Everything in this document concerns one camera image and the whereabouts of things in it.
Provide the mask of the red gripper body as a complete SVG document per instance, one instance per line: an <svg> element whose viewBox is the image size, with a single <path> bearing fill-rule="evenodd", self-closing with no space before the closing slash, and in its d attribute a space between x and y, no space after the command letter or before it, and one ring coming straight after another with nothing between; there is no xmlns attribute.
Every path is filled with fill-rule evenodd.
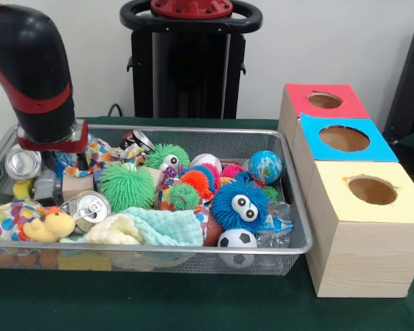
<svg viewBox="0 0 414 331"><path fill-rule="evenodd" d="M64 139L52 143L37 142L30 138L26 131L17 125L16 134L19 145L25 150L32 151L60 151L60 152L85 152L88 145L88 122L77 119L72 127L72 132Z"/></svg>

